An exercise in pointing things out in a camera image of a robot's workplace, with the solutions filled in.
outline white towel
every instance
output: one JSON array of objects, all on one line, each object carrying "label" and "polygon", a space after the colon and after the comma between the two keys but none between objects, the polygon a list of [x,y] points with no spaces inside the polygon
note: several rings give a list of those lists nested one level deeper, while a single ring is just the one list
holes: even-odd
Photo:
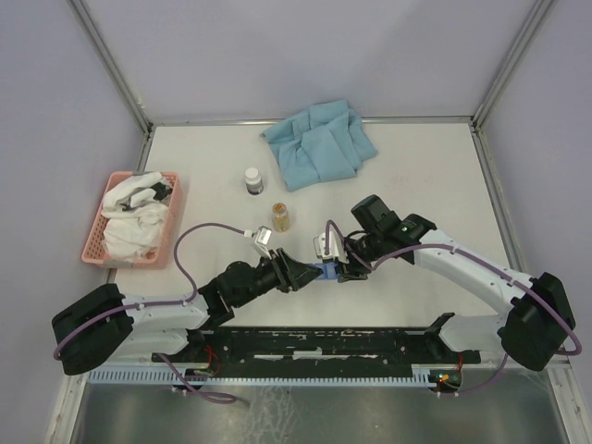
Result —
[{"label": "white towel", "polygon": [[[161,180],[158,172],[132,176],[105,194],[101,214],[109,221],[103,246],[114,259],[133,259],[158,247],[168,207],[155,201],[148,187]],[[127,202],[133,209],[124,211]]]}]

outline white table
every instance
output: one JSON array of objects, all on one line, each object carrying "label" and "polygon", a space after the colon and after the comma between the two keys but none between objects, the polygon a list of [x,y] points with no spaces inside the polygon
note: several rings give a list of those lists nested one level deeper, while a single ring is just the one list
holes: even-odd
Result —
[{"label": "white table", "polygon": [[[315,263],[313,237],[333,218],[344,233],[359,229],[351,208],[377,194],[401,216],[417,213],[456,241],[499,264],[507,264],[486,184],[466,124],[368,124],[379,154],[355,179],[287,192],[278,165],[259,137],[266,126],[160,127],[147,170],[176,171],[184,190],[180,230],[203,222],[238,228],[271,227],[271,206],[283,202],[291,228],[274,233],[271,247]],[[247,193],[244,170],[262,172],[265,191]],[[219,228],[192,233],[180,261],[202,286],[242,260],[258,255],[248,240]],[[164,270],[117,271],[123,293],[146,296],[187,292],[190,285],[172,260]],[[235,326],[421,327],[444,312],[488,315],[493,311],[443,277],[402,260],[384,264],[365,282],[318,281],[298,292],[266,295],[235,310]]]}]

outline plastic basket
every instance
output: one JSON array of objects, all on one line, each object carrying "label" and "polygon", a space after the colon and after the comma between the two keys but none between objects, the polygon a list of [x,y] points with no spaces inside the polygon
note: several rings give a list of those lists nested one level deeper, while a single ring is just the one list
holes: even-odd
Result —
[{"label": "plastic basket", "polygon": [[[113,189],[118,183],[129,178],[134,173],[133,171],[116,171],[109,177],[105,193],[103,196]],[[129,260],[113,259],[103,248],[103,231],[107,225],[107,218],[101,215],[103,211],[103,199],[99,204],[99,209],[96,212],[96,217],[92,223],[91,234],[84,245],[82,252],[82,262],[87,264],[95,264],[102,268],[164,268],[167,266],[168,257],[173,243],[173,236],[176,227],[177,216],[179,214],[179,207],[183,197],[183,191],[179,182],[179,176],[176,173],[162,173],[168,179],[173,187],[173,192],[170,195],[170,202],[168,205],[168,212],[166,214],[165,225],[163,232],[160,235],[158,247],[154,252],[146,254],[146,257],[137,257]]]}]

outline white bottle cap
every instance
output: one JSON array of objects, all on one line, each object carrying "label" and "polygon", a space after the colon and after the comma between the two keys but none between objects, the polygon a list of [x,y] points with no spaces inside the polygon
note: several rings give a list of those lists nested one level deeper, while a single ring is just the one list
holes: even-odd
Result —
[{"label": "white bottle cap", "polygon": [[257,168],[249,168],[244,172],[244,181],[248,185],[257,185],[261,181],[261,175]]}]

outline gray wall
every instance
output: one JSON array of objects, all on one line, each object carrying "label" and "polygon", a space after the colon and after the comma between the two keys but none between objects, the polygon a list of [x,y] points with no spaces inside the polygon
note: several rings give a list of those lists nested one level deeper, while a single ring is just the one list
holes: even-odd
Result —
[{"label": "gray wall", "polygon": [[592,408],[592,2],[558,2],[486,127],[531,273],[565,284]]},{"label": "gray wall", "polygon": [[371,116],[469,116],[534,0],[87,0],[156,123],[286,117],[345,97]]},{"label": "gray wall", "polygon": [[0,6],[0,442],[38,443],[62,381],[51,319],[101,283],[80,261],[141,134],[63,0]]}]

